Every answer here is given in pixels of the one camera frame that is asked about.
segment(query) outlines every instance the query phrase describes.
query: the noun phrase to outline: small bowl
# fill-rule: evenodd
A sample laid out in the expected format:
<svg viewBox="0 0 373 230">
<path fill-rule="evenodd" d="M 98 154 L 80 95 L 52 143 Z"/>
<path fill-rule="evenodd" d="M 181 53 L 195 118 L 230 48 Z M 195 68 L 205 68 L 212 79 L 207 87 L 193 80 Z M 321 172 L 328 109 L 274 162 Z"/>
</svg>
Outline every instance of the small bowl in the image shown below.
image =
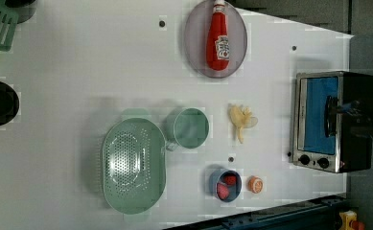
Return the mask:
<svg viewBox="0 0 373 230">
<path fill-rule="evenodd" d="M 221 183 L 225 185 L 225 183 L 222 181 L 225 175 L 233 174 L 237 177 L 237 181 L 235 185 L 226 185 L 228 188 L 228 191 L 230 192 L 230 195 L 226 199 L 220 199 L 217 195 L 217 184 Z M 231 202 L 234 199 L 238 197 L 238 195 L 241 192 L 242 182 L 240 175 L 235 171 L 230 171 L 228 169 L 218 169 L 215 170 L 211 175 L 209 179 L 209 187 L 210 187 L 210 193 L 213 194 L 217 199 L 223 201 L 223 202 Z"/>
</svg>

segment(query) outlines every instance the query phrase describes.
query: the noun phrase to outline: plastic mug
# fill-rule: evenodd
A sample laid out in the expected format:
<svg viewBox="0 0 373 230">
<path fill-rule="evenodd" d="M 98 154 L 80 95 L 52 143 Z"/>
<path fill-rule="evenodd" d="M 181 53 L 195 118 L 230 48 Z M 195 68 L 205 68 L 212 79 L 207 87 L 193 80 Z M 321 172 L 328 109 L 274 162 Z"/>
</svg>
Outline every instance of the plastic mug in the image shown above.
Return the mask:
<svg viewBox="0 0 373 230">
<path fill-rule="evenodd" d="M 201 146 L 209 134 L 209 121 L 204 113 L 196 108 L 174 110 L 166 123 L 167 150 L 176 150 L 178 146 L 194 149 Z"/>
</svg>

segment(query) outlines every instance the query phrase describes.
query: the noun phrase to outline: white tabletop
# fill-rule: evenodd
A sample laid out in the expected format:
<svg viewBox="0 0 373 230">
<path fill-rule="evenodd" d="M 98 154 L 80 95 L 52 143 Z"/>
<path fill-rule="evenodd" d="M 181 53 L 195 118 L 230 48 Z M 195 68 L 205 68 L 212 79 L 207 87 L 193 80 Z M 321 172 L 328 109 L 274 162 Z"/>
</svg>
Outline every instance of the white tabletop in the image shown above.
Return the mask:
<svg viewBox="0 0 373 230">
<path fill-rule="evenodd" d="M 296 167 L 286 153 L 296 73 L 347 70 L 350 36 L 239 11 L 245 62 L 212 80 L 190 67 L 182 48 L 198 2 L 39 1 L 0 54 L 0 80 L 21 96 L 20 115 L 0 127 L 0 230 L 160 229 L 346 191 L 345 174 Z M 230 104 L 251 107 L 259 119 L 242 145 Z M 161 125 L 176 106 L 201 108 L 209 138 L 167 153 L 166 189 L 149 211 L 110 208 L 99 179 L 105 134 L 127 107 L 147 108 Z M 257 175 L 265 189 L 255 195 L 243 186 L 235 201 L 221 203 L 206 192 L 216 166 L 235 169 L 244 183 Z"/>
</svg>

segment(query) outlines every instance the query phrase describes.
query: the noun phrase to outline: round plate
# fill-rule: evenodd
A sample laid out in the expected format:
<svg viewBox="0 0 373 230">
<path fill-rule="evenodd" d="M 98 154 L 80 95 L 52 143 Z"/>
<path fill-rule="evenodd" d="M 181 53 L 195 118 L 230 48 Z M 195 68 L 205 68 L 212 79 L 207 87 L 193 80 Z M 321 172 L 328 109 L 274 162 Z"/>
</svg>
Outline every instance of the round plate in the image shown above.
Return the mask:
<svg viewBox="0 0 373 230">
<path fill-rule="evenodd" d="M 247 44 L 246 29 L 236 9 L 225 3 L 230 60 L 224 70 L 211 69 L 206 63 L 206 42 L 213 14 L 213 3 L 212 0 L 201 2 L 189 14 L 184 32 L 184 45 L 186 57 L 194 69 L 210 78 L 225 78 L 236 72 L 243 63 Z"/>
</svg>

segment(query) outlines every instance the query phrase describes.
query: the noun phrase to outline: red ketchup bottle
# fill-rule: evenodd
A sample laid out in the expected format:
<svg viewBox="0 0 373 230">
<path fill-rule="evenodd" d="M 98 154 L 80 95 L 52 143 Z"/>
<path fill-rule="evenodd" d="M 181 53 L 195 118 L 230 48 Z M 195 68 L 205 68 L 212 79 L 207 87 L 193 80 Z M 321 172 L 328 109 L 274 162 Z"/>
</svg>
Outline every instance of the red ketchup bottle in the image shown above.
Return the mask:
<svg viewBox="0 0 373 230">
<path fill-rule="evenodd" d="M 207 36 L 206 61 L 210 68 L 217 71 L 227 68 L 230 56 L 225 18 L 224 0 L 216 0 Z"/>
</svg>

